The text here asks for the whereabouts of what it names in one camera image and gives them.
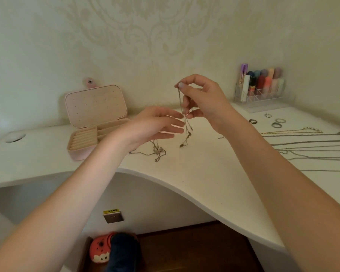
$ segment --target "ring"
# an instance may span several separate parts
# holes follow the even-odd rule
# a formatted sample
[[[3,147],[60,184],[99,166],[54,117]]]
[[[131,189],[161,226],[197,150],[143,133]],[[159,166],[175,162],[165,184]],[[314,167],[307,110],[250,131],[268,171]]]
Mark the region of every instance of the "ring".
[[[276,118],[275,120],[277,123],[286,123],[286,120],[283,118]]]
[[[276,129],[282,128],[282,125],[281,125],[280,123],[277,123],[277,122],[273,122],[273,123],[271,124],[271,126],[272,126],[273,128],[276,128]]]

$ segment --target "hand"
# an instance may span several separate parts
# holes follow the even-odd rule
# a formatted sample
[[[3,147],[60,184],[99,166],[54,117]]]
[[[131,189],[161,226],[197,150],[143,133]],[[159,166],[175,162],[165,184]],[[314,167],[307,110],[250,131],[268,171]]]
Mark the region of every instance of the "hand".
[[[177,118],[183,118],[183,115],[170,108],[152,106],[144,109],[114,133],[126,140],[128,151],[131,151],[152,139],[173,138],[173,133],[183,133],[184,129],[173,126],[185,125]]]
[[[189,84],[202,86],[197,89]],[[205,117],[213,129],[223,134],[223,118],[233,110],[217,82],[199,74],[193,74],[175,85],[183,94],[183,114],[186,118]]]

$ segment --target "fingernail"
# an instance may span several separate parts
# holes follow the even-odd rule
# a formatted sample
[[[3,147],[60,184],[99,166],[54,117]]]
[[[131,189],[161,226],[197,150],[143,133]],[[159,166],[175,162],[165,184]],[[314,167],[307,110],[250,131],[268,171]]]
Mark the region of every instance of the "fingernail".
[[[178,85],[179,89],[182,89],[184,86],[185,86],[185,83],[183,83],[183,82],[180,82],[179,85]]]

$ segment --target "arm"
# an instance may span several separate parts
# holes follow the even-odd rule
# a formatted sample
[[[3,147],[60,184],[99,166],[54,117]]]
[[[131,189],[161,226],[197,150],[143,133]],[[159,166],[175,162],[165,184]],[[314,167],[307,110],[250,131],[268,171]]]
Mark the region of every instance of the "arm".
[[[184,126],[175,117],[183,115],[150,107],[105,137],[73,175],[3,243],[0,271],[59,270],[122,159],[146,141],[174,137],[160,131],[184,132],[173,126]]]
[[[187,118],[204,116],[227,138],[298,265],[304,271],[340,271],[340,204],[274,150],[216,82],[191,75],[175,87],[185,94]],[[200,109],[189,112],[192,107]],[[257,162],[250,163],[250,156]]]

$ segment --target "person's left hand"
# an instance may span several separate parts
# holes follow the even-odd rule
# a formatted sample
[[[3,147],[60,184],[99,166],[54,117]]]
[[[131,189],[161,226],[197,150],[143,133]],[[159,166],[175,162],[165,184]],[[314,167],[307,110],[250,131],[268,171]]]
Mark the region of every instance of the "person's left hand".
[[[144,109],[114,133],[126,140],[128,150],[131,151],[147,141],[173,138],[174,133],[183,133],[184,129],[175,127],[184,127],[185,123],[177,119],[183,117],[181,113],[170,108],[152,106]]]

